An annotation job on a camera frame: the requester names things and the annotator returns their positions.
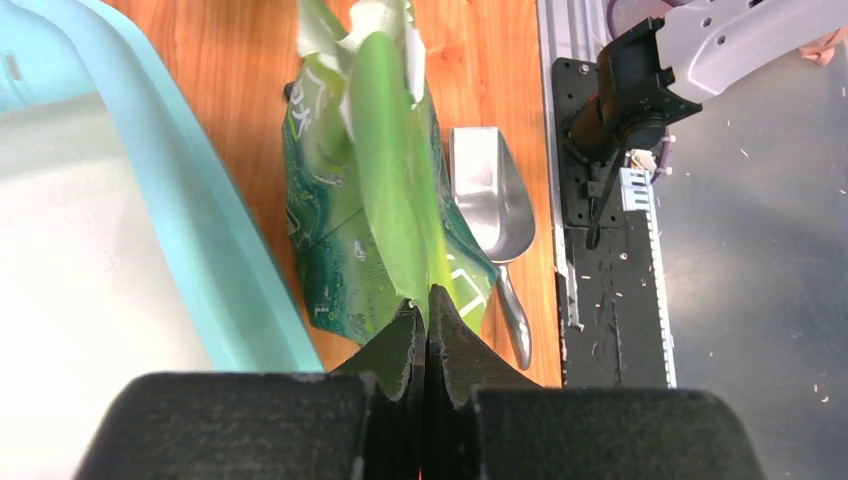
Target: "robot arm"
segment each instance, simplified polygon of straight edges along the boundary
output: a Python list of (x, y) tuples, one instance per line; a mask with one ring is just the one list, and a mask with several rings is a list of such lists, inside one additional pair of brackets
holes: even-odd
[(672, 9), (656, 32), (669, 90), (694, 103), (775, 58), (848, 25), (845, 0), (695, 0)]

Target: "green plastic bag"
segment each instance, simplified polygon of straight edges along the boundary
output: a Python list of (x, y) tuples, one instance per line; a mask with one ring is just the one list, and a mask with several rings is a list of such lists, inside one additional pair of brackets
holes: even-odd
[(304, 64), (283, 124), (289, 237), (310, 321), (360, 344), (444, 286), (480, 334), (496, 278), (450, 194), (412, 7), (360, 0), (344, 30), (298, 0)]

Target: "black mounting plate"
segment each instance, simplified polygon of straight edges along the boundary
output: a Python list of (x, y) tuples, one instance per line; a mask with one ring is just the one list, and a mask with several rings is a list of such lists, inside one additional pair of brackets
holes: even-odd
[[(571, 58), (558, 58), (551, 68), (551, 85), (554, 98), (554, 121), (557, 128), (557, 158), (562, 201), (562, 219), (569, 227), (588, 227), (590, 167), (575, 157), (565, 142), (571, 119), (598, 93), (597, 67), (594, 63)], [(612, 162), (597, 172), (593, 180), (603, 185), (610, 173)], [(601, 227), (621, 227), (624, 215), (621, 190), (613, 189), (603, 212)]]

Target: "wood grain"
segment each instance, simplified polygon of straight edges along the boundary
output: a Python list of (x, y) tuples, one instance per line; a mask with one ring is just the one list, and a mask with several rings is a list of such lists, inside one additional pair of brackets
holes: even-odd
[[(300, 60), (293, 0), (107, 0), (148, 36), (229, 168), (285, 278), (302, 302), (286, 234), (280, 125), (283, 86)], [(353, 0), (329, 0), (347, 23)], [(530, 318), (536, 382), (562, 385), (553, 283), (544, 113), (533, 0), (419, 0), (427, 77), (443, 135), (455, 126), (504, 132), (536, 211), (533, 247), (510, 266)], [(357, 346), (309, 327), (327, 368)], [(513, 366), (500, 305), (490, 302), (484, 340)]]

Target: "metal scoop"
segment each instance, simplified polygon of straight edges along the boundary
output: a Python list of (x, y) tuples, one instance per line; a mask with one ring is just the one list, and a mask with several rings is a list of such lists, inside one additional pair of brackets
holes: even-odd
[(530, 324), (509, 279), (507, 264), (530, 248), (536, 217), (527, 187), (497, 127), (450, 133), (451, 191), (480, 248), (497, 265), (497, 289), (518, 366), (530, 367)]

